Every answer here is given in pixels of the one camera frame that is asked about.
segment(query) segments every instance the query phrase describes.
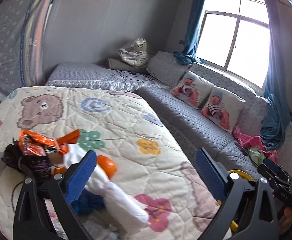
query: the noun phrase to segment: white tissue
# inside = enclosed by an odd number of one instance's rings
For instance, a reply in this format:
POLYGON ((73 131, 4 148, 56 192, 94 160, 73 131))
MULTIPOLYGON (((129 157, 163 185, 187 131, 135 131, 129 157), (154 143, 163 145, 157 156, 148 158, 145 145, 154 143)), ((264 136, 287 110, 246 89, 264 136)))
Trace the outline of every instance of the white tissue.
MULTIPOLYGON (((64 155, 64 165, 67 168, 73 163, 78 163, 86 154, 77 144, 68 146, 69 153, 64 155)), ((137 200, 133 201, 120 187, 111 182, 99 165, 88 179, 85 189, 103 196, 107 211, 128 234, 137 233, 140 229, 148 227, 148 213, 136 203, 137 200)))

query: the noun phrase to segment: yellow flower print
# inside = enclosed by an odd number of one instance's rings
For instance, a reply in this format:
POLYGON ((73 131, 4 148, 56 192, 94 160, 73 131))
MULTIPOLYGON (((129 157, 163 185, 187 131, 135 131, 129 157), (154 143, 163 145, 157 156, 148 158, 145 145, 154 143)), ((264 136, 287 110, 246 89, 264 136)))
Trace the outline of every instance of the yellow flower print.
POLYGON ((146 139, 139 139, 137 141, 139 151, 143 154, 160 155, 158 143, 146 139))

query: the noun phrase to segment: pink cloth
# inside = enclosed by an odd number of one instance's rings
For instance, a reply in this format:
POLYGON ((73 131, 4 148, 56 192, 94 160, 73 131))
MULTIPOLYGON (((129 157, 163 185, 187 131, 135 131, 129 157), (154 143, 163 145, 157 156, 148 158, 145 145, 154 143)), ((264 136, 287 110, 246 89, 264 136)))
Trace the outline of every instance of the pink cloth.
POLYGON ((245 149, 257 148, 258 151, 264 153, 265 157, 270 158, 274 163, 278 162, 278 151, 276 150, 266 151, 265 145, 259 136, 252 137, 250 135, 241 133, 239 126, 235 126, 233 130, 233 135, 239 142, 241 147, 245 149))

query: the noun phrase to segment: silver bolt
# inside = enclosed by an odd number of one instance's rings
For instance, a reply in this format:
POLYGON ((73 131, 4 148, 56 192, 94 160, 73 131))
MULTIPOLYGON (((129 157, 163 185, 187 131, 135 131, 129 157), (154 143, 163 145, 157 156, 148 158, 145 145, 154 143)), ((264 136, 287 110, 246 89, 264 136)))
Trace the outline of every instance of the silver bolt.
POLYGON ((267 179, 266 179, 266 178, 264 178, 264 177, 261 177, 261 182, 262 182, 262 183, 264 183, 264 184, 266 184, 268 181, 267 181, 267 179))
POLYGON ((232 179, 239 179, 239 175, 238 175, 236 172, 232 172, 232 173, 230 173, 230 177, 231 177, 232 179))
POLYGON ((31 181, 32 181, 31 178, 26 178, 26 179, 25 179, 25 183, 26 183, 26 184, 29 184, 31 181))
POLYGON ((62 177, 63 177, 63 175, 61 173, 57 173, 54 175, 55 180, 60 180, 60 179, 62 179, 62 177))

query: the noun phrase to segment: quilted tablecloth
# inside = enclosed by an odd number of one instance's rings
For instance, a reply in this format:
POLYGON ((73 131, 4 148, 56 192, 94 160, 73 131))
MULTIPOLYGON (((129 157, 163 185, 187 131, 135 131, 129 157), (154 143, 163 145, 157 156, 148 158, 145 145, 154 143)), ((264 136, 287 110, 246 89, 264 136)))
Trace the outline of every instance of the quilted tablecloth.
POLYGON ((0 230, 12 240, 15 186, 24 175, 1 160, 20 129, 58 138, 81 129, 79 146, 113 159, 112 178, 147 206, 149 227, 126 239, 195 240, 218 204, 155 112, 138 95, 123 91, 30 87, 0 104, 0 230))

